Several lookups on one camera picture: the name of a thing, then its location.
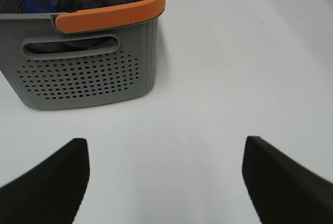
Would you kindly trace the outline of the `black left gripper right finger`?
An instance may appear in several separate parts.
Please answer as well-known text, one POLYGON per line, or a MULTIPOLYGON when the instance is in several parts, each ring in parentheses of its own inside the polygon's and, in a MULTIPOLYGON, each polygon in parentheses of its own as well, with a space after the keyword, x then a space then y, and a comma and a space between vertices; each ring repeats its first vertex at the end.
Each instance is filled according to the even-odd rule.
POLYGON ((332 182, 261 137, 246 139, 242 177, 261 223, 332 223, 332 182))

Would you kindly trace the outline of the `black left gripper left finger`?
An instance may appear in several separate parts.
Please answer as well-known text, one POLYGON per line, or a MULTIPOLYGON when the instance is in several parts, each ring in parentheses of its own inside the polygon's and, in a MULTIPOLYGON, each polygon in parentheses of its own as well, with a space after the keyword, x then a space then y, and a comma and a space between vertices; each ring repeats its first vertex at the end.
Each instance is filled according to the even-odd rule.
POLYGON ((1 223, 73 223, 89 176, 87 141, 72 139, 1 187, 1 223))

